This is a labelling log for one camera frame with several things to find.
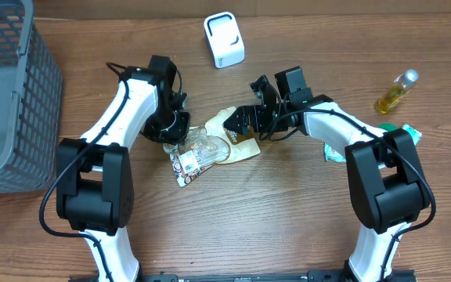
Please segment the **brown white snack bag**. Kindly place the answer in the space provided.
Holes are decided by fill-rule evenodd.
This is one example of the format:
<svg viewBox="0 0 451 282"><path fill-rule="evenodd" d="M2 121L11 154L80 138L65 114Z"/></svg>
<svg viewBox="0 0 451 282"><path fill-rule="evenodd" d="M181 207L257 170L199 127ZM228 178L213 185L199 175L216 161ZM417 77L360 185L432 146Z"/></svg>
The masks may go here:
<svg viewBox="0 0 451 282"><path fill-rule="evenodd" d="M164 144L180 187L189 185L214 165L227 165L257 156L261 150L250 132L246 136L224 128L235 107L220 110L204 125L191 127L183 144Z"/></svg>

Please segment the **teal wet wipes packet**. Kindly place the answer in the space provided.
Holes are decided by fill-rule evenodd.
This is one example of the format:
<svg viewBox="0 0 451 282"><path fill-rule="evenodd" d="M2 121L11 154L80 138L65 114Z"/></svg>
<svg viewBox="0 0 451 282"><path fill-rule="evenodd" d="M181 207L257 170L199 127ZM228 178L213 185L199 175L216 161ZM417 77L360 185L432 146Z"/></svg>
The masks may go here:
<svg viewBox="0 0 451 282"><path fill-rule="evenodd" d="M345 163L346 159L344 156L339 154L336 150L334 150L330 145L325 143L323 145L323 154L325 157L325 161L334 161L337 163Z"/></svg>

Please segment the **green white Knorr jar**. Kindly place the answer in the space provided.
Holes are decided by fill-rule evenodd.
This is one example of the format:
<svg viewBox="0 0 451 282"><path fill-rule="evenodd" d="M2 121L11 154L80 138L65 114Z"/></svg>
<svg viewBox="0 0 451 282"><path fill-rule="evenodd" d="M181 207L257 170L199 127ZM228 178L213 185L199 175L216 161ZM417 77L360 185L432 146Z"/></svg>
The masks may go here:
<svg viewBox="0 0 451 282"><path fill-rule="evenodd" d="M387 132L392 132L392 131L395 131L398 127L393 124L384 123L384 124L379 125L378 128L381 128Z"/></svg>

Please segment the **yellow Vim bottle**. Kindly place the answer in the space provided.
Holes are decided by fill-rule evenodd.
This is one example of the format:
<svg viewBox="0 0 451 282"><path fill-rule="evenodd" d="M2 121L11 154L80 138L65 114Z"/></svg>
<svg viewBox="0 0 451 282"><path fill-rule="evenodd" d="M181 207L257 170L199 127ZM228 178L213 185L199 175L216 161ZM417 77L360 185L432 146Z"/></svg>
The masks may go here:
<svg viewBox="0 0 451 282"><path fill-rule="evenodd" d="M379 114L388 114L396 106L402 97L417 83L419 74L414 69L409 69L399 75L386 94L380 97L374 104L374 109Z"/></svg>

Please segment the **green tissue pack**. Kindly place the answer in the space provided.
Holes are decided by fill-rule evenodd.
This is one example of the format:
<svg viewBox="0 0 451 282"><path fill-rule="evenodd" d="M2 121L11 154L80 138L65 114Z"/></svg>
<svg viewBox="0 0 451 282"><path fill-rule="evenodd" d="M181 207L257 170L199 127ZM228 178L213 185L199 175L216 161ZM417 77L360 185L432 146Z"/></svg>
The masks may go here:
<svg viewBox="0 0 451 282"><path fill-rule="evenodd" d="M415 128L411 127L408 124L404 124L402 126L402 129L404 129L405 131L407 131L410 134L410 136L412 137L412 140L413 140L413 144L415 146L420 142L420 140L422 138L421 132L419 132L418 130L416 130Z"/></svg>

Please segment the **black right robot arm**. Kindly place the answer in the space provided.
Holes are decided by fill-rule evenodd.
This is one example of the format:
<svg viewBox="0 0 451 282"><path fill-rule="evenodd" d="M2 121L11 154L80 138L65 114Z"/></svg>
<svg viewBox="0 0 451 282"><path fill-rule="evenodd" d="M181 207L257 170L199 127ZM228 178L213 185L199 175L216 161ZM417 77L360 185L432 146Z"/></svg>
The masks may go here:
<svg viewBox="0 0 451 282"><path fill-rule="evenodd" d="M223 125L230 132L301 132L345 157L352 208L361 223L355 250L342 269L308 271L305 281L415 281L412 270L392 267L402 236L431 222L416 220L425 208L436 211L412 136L387 131L345 113L330 97L314 96L303 70L292 67L271 84L261 76L250 84L261 104L238 107Z"/></svg>

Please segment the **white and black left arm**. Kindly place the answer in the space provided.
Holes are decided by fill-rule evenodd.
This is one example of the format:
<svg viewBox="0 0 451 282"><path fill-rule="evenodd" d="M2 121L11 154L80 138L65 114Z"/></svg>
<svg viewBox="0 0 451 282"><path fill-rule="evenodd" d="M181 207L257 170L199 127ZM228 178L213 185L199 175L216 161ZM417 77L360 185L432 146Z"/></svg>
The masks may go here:
<svg viewBox="0 0 451 282"><path fill-rule="evenodd" d="M134 206L129 152L138 136L179 145L189 131L187 98L173 84L182 79L167 56L153 55L147 67L108 63L118 77L117 93L103 116L78 139L57 148L57 177L48 193L69 222L67 235L87 241L98 281L138 281L127 225Z"/></svg>

